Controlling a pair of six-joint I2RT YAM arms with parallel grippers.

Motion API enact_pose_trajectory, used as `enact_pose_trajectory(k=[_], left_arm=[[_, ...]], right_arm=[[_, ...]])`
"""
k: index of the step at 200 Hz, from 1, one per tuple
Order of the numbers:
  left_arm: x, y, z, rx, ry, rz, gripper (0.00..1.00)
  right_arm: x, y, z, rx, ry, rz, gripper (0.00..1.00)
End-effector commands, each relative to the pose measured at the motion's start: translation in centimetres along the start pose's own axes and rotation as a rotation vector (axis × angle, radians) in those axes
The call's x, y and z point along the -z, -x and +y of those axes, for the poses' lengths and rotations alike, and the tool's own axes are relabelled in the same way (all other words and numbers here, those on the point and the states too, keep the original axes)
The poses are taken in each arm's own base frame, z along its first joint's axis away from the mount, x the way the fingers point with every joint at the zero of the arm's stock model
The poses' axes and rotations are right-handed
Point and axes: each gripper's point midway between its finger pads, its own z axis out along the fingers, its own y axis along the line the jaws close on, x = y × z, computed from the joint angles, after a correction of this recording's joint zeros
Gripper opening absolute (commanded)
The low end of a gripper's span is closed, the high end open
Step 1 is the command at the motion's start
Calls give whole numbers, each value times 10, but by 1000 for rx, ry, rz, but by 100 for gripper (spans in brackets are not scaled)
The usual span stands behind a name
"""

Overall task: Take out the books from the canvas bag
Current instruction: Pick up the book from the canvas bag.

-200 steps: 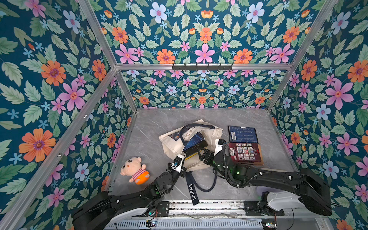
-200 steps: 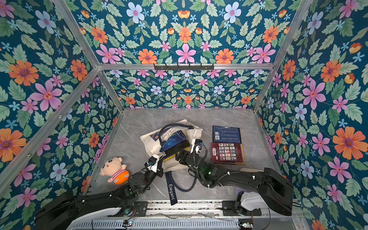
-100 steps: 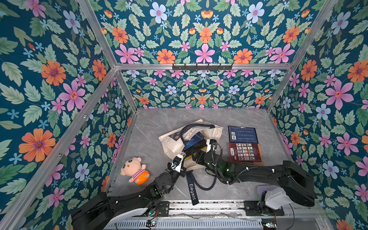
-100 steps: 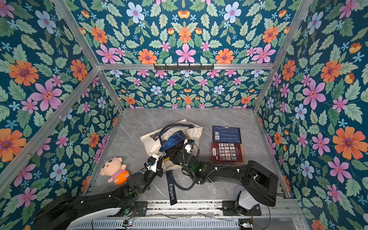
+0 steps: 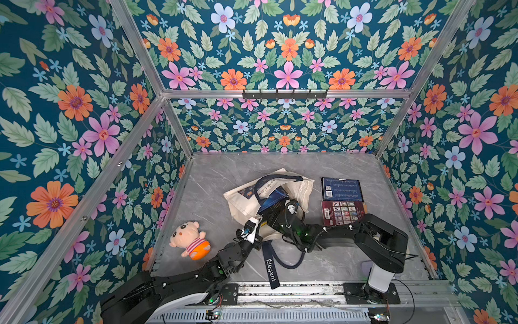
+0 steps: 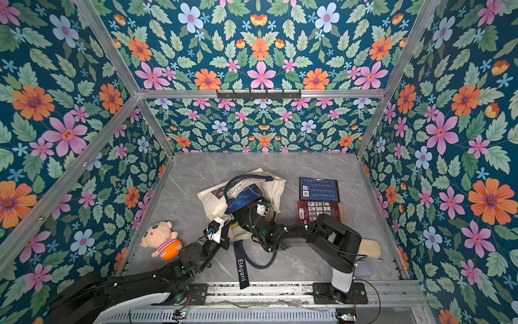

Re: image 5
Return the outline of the blue green spine book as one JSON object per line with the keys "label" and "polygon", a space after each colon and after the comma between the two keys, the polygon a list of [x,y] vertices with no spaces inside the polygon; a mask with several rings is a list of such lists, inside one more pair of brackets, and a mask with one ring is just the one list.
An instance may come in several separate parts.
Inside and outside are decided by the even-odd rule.
{"label": "blue green spine book", "polygon": [[267,209],[274,207],[278,203],[285,202],[287,198],[289,198],[289,195],[283,187],[279,186],[266,199],[261,200],[258,214],[262,215]]}

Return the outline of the cream canvas tote bag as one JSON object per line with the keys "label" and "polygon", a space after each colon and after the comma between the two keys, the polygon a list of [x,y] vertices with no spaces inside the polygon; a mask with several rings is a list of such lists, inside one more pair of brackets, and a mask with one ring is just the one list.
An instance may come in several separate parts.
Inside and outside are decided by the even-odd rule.
{"label": "cream canvas tote bag", "polygon": [[276,266],[293,270],[302,264],[306,256],[303,250],[297,263],[292,265],[279,258],[272,241],[281,239],[283,235],[281,225],[273,222],[279,220],[284,224],[286,221],[293,223],[295,219],[302,221],[308,210],[313,186],[314,180],[280,169],[223,194],[231,216],[238,223],[244,225],[251,218],[260,220],[257,233],[263,239],[261,249],[273,290],[281,285]]}

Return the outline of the maroon grid cover book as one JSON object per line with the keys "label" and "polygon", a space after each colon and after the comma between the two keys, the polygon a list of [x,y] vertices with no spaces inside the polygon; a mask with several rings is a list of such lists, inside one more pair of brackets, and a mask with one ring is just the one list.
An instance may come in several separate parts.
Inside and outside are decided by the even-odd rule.
{"label": "maroon grid cover book", "polygon": [[322,201],[324,225],[345,225],[361,220],[366,205],[361,201]]}

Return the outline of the blue Little Prince book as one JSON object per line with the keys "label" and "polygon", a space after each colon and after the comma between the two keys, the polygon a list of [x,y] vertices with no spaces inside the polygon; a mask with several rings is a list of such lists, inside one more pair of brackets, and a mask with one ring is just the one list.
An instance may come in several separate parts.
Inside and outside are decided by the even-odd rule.
{"label": "blue Little Prince book", "polygon": [[359,180],[321,178],[322,199],[332,202],[364,202]]}

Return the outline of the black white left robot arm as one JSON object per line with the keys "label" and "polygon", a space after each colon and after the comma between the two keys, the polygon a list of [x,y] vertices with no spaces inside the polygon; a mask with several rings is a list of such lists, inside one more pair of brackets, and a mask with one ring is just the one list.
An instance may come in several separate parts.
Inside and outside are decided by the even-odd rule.
{"label": "black white left robot arm", "polygon": [[101,302],[103,322],[146,323],[170,309],[209,304],[252,250],[260,248],[259,228],[258,219],[249,219],[241,236],[197,270],[165,277],[153,277],[149,271],[136,274]]}

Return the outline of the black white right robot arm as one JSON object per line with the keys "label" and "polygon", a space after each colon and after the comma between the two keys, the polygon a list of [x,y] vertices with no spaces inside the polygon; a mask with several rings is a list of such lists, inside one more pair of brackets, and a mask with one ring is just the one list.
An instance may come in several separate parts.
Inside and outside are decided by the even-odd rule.
{"label": "black white right robot arm", "polygon": [[408,235],[381,218],[367,213],[344,225],[305,224],[298,217],[295,200],[273,205],[259,213],[263,222],[280,233],[302,253],[333,247],[358,247],[373,266],[368,275],[366,293],[386,293],[397,274],[403,273],[407,259]]}

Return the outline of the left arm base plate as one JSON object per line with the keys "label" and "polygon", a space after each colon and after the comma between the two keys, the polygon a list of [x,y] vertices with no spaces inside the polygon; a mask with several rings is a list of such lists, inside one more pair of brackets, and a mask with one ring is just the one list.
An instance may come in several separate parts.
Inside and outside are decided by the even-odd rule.
{"label": "left arm base plate", "polygon": [[234,306],[237,305],[240,285],[228,283],[222,287],[220,292],[210,299],[211,306]]}

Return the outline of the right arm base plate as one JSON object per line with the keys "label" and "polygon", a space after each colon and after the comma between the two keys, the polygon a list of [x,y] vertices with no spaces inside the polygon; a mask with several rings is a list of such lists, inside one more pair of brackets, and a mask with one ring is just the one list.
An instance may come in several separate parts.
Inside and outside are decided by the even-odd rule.
{"label": "right arm base plate", "polygon": [[367,283],[344,283],[342,285],[348,305],[400,305],[398,291],[394,283],[390,283],[388,290],[381,293],[371,288]]}

